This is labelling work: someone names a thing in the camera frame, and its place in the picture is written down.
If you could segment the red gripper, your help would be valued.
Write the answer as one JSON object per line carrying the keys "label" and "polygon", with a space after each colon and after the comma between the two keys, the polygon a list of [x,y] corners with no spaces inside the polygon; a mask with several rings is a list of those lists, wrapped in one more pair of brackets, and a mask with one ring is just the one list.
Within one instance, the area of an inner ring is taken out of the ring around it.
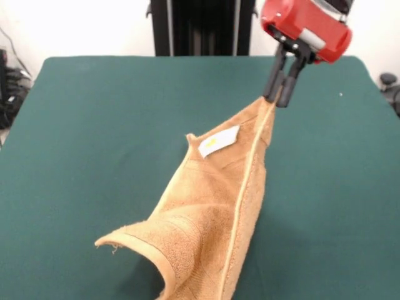
{"label": "red gripper", "polygon": [[[346,23],[330,16],[316,1],[265,1],[261,26],[282,43],[276,49],[262,94],[279,108],[288,106],[300,72],[313,62],[313,53],[318,62],[334,63],[346,52],[353,37]],[[294,53],[295,60],[285,76],[287,51]]]}

